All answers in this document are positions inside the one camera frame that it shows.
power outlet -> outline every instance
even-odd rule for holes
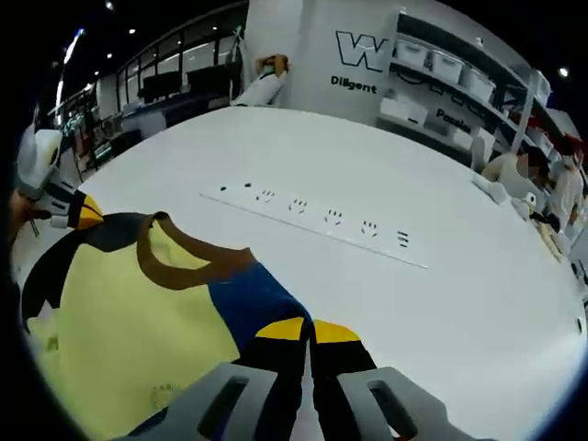
[[[397,236],[398,245],[401,248],[408,248],[408,245],[409,245],[409,236],[408,236],[408,233],[402,232],[400,230],[398,230],[397,233],[398,233],[398,236]]]
[[[292,203],[288,205],[288,210],[296,214],[304,214],[309,203],[306,200],[294,199]]]
[[[366,236],[376,237],[378,235],[378,224],[376,222],[364,220],[364,223],[361,226],[361,232]]]
[[[262,190],[261,193],[257,193],[255,200],[259,200],[260,202],[267,204],[268,202],[271,202],[275,195],[276,193],[274,193],[272,190]]]
[[[324,221],[330,226],[339,226],[343,223],[343,213],[336,209],[329,209],[327,214],[324,216]]]

yellow shirt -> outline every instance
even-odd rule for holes
[[[157,223],[150,240],[163,264],[197,269],[208,263]],[[239,357],[208,287],[174,291],[154,284],[139,268],[136,246],[103,253],[80,245],[58,314],[47,326],[28,321],[47,342],[40,363],[48,382],[93,439],[127,434],[218,363]]]

blue fabric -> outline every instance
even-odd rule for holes
[[[293,317],[311,319],[304,307],[261,264],[251,265],[230,280],[210,283],[209,292],[239,352],[270,323]]]

person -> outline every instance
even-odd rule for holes
[[[276,98],[288,77],[288,57],[281,53],[255,61],[257,78],[238,96],[232,106],[265,106]]]
[[[50,216],[49,212],[38,209],[33,201],[22,196],[17,190],[12,192],[9,204],[8,244],[10,246],[28,221],[48,219]]]
[[[584,187],[578,168],[583,163],[582,149],[569,137],[564,137],[559,150],[562,159],[553,165],[549,174],[553,190],[547,204],[548,214],[559,220],[559,228],[554,228],[556,231],[565,229],[578,218]]]
[[[531,147],[525,153],[519,155],[514,153],[501,154],[486,164],[481,175],[491,182],[500,181],[505,167],[516,168],[520,176],[530,179],[533,184],[542,188],[547,181],[549,162],[540,149]]]

power strip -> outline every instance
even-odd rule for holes
[[[428,268],[423,244],[406,225],[395,224],[388,218],[378,219],[377,215],[250,183],[217,186],[200,195],[409,265]]]

